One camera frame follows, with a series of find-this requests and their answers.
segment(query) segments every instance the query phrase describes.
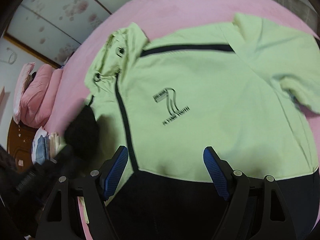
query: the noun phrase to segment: pink blanket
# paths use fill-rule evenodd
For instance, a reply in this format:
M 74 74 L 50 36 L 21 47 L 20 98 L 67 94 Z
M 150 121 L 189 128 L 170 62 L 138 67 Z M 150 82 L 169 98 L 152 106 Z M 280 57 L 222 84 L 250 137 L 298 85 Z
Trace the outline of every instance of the pink blanket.
M 297 16 L 272 0 L 132 0 L 103 22 L 68 61 L 45 129 L 49 133 L 62 133 L 79 100 L 87 97 L 89 90 L 84 86 L 87 69 L 113 31 L 135 22 L 153 40 L 181 28 L 232 21 L 236 12 L 316 35 Z M 319 152 L 320 116 L 308 113 L 307 119 Z

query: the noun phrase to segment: wooden headboard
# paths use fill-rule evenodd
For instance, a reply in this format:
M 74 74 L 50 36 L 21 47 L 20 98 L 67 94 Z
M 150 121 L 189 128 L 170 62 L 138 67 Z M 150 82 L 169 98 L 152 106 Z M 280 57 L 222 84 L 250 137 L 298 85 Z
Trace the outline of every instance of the wooden headboard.
M 20 122 L 16 124 L 11 120 L 8 137 L 7 152 L 16 160 L 19 172 L 22 172 L 32 165 L 31 147 L 37 129 L 28 127 Z

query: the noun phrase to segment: printed logo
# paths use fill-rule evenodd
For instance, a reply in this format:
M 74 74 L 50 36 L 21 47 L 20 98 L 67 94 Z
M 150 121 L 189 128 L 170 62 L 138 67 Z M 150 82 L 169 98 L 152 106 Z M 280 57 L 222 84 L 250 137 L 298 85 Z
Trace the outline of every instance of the printed logo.
M 190 110 L 187 106 L 181 110 L 177 108 L 176 91 L 172 88 L 165 88 L 153 96 L 156 103 L 161 102 L 165 98 L 167 98 L 167 109 L 170 117 L 162 122 L 163 125 L 167 125 Z

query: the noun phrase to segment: white wall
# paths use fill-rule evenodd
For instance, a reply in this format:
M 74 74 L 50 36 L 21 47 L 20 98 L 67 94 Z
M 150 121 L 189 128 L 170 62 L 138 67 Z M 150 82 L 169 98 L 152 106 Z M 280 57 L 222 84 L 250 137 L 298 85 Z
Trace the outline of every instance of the white wall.
M 15 51 L 18 56 L 12 65 L 0 62 L 0 88 L 4 86 L 5 90 L 4 98 L 0 104 L 0 144 L 5 149 L 7 147 L 7 135 L 13 113 L 14 89 L 20 71 L 25 63 L 36 62 L 34 71 L 44 64 L 41 60 L 16 47 L 3 37 L 0 38 L 0 60 L 8 61 L 11 53 L 7 52 L 7 47 Z

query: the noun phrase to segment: metal eyelet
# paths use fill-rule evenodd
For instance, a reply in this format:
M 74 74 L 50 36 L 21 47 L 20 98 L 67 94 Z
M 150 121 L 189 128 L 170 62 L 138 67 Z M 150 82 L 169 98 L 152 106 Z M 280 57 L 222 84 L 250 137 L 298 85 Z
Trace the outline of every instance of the metal eyelet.
M 119 57 L 122 57 L 122 55 L 124 54 L 124 48 L 118 47 L 117 50 L 116 50 L 116 54 L 117 54 Z
M 101 80 L 100 73 L 95 73 L 93 80 L 94 82 L 99 82 Z

